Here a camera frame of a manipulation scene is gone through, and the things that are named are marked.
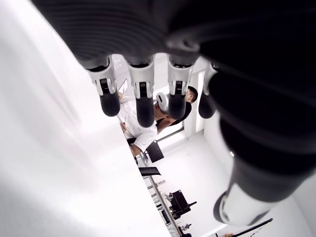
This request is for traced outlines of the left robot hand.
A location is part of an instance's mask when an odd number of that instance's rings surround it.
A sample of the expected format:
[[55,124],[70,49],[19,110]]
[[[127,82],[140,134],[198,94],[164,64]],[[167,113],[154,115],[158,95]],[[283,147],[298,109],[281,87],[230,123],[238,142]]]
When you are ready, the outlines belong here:
[[181,117],[189,71],[203,57],[199,113],[220,115],[235,154],[214,217],[252,225],[316,171],[316,3],[313,0],[36,0],[34,6],[119,111],[112,54],[133,78],[138,119],[154,121],[153,56],[169,57],[169,110]]

